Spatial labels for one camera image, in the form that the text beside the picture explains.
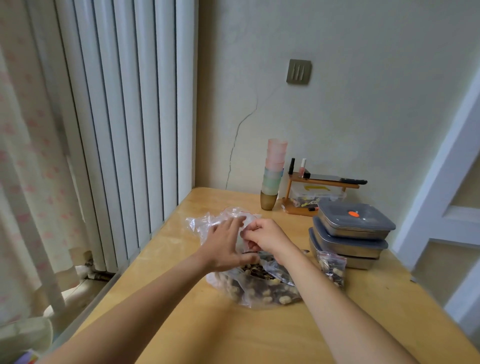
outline white radiator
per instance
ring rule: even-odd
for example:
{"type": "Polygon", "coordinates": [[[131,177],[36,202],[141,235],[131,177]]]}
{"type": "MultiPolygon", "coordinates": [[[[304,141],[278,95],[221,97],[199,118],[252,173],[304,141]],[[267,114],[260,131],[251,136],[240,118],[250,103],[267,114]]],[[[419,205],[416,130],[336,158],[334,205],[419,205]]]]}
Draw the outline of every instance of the white radiator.
{"type": "Polygon", "coordinates": [[[193,187],[198,3],[38,4],[94,263],[116,272],[193,187]]]}

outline floor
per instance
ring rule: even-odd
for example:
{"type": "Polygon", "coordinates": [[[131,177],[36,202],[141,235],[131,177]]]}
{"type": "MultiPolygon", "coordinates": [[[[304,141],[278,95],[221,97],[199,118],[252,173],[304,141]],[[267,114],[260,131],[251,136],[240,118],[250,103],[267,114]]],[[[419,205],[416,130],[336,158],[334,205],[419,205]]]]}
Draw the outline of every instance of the floor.
{"type": "Polygon", "coordinates": [[[52,322],[54,340],[93,301],[106,284],[107,282],[83,279],[77,287],[62,292],[66,304],[64,311],[54,314],[51,306],[45,310],[43,317],[49,318],[52,322]]]}

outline plastic bag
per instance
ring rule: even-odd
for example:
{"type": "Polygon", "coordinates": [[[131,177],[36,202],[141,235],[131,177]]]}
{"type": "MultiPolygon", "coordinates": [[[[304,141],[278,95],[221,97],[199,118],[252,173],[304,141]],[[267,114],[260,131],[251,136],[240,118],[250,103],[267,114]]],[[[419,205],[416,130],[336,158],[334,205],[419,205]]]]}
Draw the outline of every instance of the plastic bag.
{"type": "Polygon", "coordinates": [[[345,289],[347,259],[335,253],[317,251],[317,260],[318,263],[320,263],[322,272],[324,272],[337,287],[345,289]]]}
{"type": "MultiPolygon", "coordinates": [[[[246,216],[244,226],[261,215],[243,211],[240,207],[227,207],[220,215],[207,213],[201,218],[187,218],[189,228],[200,236],[200,244],[207,238],[211,226],[230,217],[246,216]]],[[[237,237],[237,252],[248,251],[244,240],[237,237]]],[[[268,308],[301,300],[287,270],[278,264],[273,255],[259,252],[259,265],[246,265],[226,272],[214,272],[206,275],[206,281],[223,291],[235,302],[250,308],[268,308]]]]}

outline pink patterned curtain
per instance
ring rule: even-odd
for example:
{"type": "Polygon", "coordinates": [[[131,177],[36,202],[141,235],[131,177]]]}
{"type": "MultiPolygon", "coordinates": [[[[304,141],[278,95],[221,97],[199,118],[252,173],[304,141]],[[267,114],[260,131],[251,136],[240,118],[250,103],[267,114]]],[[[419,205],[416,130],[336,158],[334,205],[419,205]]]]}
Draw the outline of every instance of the pink patterned curtain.
{"type": "Polygon", "coordinates": [[[89,250],[24,2],[0,0],[0,324],[61,311],[89,250]]]}

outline plastic storage box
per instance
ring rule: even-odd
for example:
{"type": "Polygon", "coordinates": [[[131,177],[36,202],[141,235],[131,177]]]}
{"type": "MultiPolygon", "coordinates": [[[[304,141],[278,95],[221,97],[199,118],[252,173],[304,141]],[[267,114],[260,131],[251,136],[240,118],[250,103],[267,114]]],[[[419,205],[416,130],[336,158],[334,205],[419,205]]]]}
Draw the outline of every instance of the plastic storage box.
{"type": "Polygon", "coordinates": [[[318,216],[313,217],[313,232],[318,244],[327,252],[362,258],[379,258],[388,243],[383,240],[359,240],[329,235],[318,216]]]}
{"type": "Polygon", "coordinates": [[[329,235],[353,239],[385,239],[395,224],[368,204],[321,200],[318,216],[329,235]]]}
{"type": "MultiPolygon", "coordinates": [[[[318,257],[316,252],[321,252],[322,248],[320,247],[317,239],[315,238],[315,232],[313,228],[308,229],[308,234],[310,236],[310,250],[315,258],[318,257]]],[[[360,258],[357,256],[350,256],[350,255],[342,255],[342,257],[347,259],[347,268],[355,268],[355,269],[370,269],[373,264],[378,260],[378,258],[360,258]]]]}
{"type": "Polygon", "coordinates": [[[340,187],[293,182],[288,197],[295,207],[317,207],[320,201],[343,201],[347,193],[340,187]]]}

